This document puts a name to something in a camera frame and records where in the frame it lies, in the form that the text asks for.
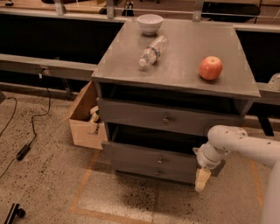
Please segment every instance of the power cord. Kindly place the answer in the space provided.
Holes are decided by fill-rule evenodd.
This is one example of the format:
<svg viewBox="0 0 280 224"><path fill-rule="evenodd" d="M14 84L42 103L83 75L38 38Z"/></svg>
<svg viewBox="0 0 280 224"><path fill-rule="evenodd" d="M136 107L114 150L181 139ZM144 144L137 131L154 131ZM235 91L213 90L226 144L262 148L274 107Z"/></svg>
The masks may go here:
<svg viewBox="0 0 280 224"><path fill-rule="evenodd" d="M44 114L41 114L41 115L33 115L33 116L31 117L31 124L32 124L32 130L33 130L33 133L34 133L34 138L33 138L28 144L26 144L26 145L17 153L17 155L16 155L15 158L13 158L13 159L10 161L10 163L8 164L8 166L7 166L7 168L5 169L5 171L1 174L0 179L1 179L2 176L8 171L8 169L9 169L9 167L10 167L10 165L12 164L13 161L15 161L16 159L17 159L18 161L21 161L21 160L25 157L25 155L30 151L30 149L31 149L30 146L31 146L31 144L33 143L33 141L35 140L35 138L37 137L37 133L36 133L36 131L35 131L35 125L34 125L34 117L37 117L37 116L46 116L46 115L50 112L50 109L51 109L51 93L50 93L50 91L49 91L49 89L48 89L47 87L46 87L46 90L47 90L47 92L48 92L48 94L49 94L49 101L48 101L48 109L47 109L47 111L46 111ZM6 124L6 126L4 127L4 129L1 131L0 136L3 134L3 132L5 131L5 129L8 127L9 123L11 122L11 120L12 120L12 118L13 118L15 112L16 112L16 108L17 108L17 105L18 105L17 99L16 99L15 97L10 97L10 98L7 98L7 99L11 99L11 98L14 99L14 100L16 101L16 105L15 105L15 108L14 108L14 112L13 112L13 114L12 114L10 120L8 121L8 123Z"/></svg>

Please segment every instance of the gray tabletop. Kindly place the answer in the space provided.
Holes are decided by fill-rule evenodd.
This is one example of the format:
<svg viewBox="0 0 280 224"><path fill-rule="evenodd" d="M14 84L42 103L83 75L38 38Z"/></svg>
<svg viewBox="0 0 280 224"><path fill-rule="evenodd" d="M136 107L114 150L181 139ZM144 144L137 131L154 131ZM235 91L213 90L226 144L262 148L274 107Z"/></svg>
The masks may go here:
<svg viewBox="0 0 280 224"><path fill-rule="evenodd" d="M144 48L158 35L169 39L167 51L153 66L140 67ZM214 81L199 76L206 56L223 63ZM241 43L231 24L167 20L155 36L142 34L135 19L127 21L104 54L93 77L98 81L133 82L149 87L229 97L260 97Z"/></svg>

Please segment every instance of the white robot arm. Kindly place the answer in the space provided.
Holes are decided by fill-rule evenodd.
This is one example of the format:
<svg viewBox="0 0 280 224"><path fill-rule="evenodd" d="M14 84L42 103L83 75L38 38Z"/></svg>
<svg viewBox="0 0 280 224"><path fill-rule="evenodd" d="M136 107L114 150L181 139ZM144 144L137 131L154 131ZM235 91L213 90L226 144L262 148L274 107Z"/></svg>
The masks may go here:
<svg viewBox="0 0 280 224"><path fill-rule="evenodd" d="M251 137L245 129L222 125L212 127L207 136L208 142L196 151L198 163L205 171L214 169L232 151L239 151L272 168L263 202L261 224L280 223L280 142Z"/></svg>

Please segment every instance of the bottle cap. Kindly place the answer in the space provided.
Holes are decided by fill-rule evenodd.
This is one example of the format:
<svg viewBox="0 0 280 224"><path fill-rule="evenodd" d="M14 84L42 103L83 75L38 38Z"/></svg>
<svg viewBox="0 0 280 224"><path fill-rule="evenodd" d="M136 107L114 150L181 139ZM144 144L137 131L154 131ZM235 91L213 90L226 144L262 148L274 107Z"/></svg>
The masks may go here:
<svg viewBox="0 0 280 224"><path fill-rule="evenodd" d="M146 61L145 59L140 59L140 60L139 60L139 65L140 65L141 67L145 67L145 66L147 65L147 61Z"/></svg>

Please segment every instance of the orange line on floor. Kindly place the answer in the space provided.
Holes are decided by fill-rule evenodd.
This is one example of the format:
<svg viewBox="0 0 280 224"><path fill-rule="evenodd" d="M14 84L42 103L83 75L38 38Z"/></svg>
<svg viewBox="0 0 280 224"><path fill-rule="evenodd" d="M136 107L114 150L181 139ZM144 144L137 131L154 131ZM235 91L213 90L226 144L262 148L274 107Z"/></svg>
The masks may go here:
<svg viewBox="0 0 280 224"><path fill-rule="evenodd" d="M118 223L122 223L122 224L151 224L152 222L148 222L148 221L134 220L129 217L123 217L123 216L109 214L109 213L99 213L96 211L78 208L78 203L79 203L80 197L86 188L90 174L91 174L92 170L94 169L95 161L98 158L99 154L100 154L99 150L97 150L94 153L94 155L91 159L91 162L87 168L87 171L86 171L82 181L80 182L80 186L77 190L77 193L75 194L73 203L71 205L71 209L70 209L71 213L85 215L85 216L96 218L99 220L118 222Z"/></svg>
<svg viewBox="0 0 280 224"><path fill-rule="evenodd" d="M263 191L262 191L262 187L261 187L261 184L260 184L259 175L258 175L258 172L257 172L257 169L256 169L256 163L251 159L249 160L249 163L250 163L250 166L251 166L251 171L252 171L254 182L255 182L257 200L258 200L260 208L262 209L262 207L263 207Z"/></svg>

